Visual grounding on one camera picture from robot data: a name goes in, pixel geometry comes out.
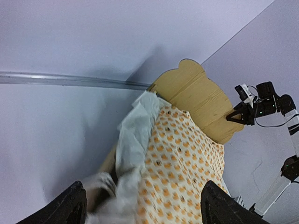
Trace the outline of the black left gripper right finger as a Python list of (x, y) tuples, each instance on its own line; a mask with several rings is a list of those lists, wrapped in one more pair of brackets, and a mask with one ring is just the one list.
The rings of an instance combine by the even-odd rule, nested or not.
[(203, 224), (268, 224), (243, 208), (213, 181), (205, 184), (200, 205)]

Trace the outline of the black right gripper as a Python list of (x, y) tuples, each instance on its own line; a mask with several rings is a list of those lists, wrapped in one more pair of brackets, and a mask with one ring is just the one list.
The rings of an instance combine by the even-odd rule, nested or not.
[(253, 94), (255, 96), (253, 107), (241, 101), (234, 107), (234, 112), (226, 116), (226, 121), (252, 126), (256, 118), (280, 111), (277, 103), (279, 96), (272, 82), (258, 84), (254, 89), (257, 94)]

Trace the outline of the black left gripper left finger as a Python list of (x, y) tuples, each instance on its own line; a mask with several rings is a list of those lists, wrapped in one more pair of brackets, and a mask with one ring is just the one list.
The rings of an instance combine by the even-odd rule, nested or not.
[(75, 181), (48, 205), (17, 224), (83, 224), (87, 198), (82, 182)]

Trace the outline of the wooden pet bed frame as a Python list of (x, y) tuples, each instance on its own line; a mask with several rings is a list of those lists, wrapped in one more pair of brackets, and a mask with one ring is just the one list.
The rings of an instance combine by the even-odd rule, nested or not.
[[(242, 125), (226, 121), (233, 107), (223, 90), (211, 81), (195, 61), (184, 59), (177, 69), (162, 74), (147, 90), (181, 111), (189, 112), (192, 120), (215, 143), (228, 142)], [(87, 212), (94, 211), (110, 194), (106, 189), (87, 193)]]

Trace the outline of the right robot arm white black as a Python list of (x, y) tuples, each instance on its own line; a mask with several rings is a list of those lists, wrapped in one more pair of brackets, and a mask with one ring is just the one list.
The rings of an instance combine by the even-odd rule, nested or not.
[(249, 211), (280, 223), (299, 213), (299, 109), (272, 82), (235, 87), (239, 103), (226, 117), (243, 130), (225, 145), (224, 179)]

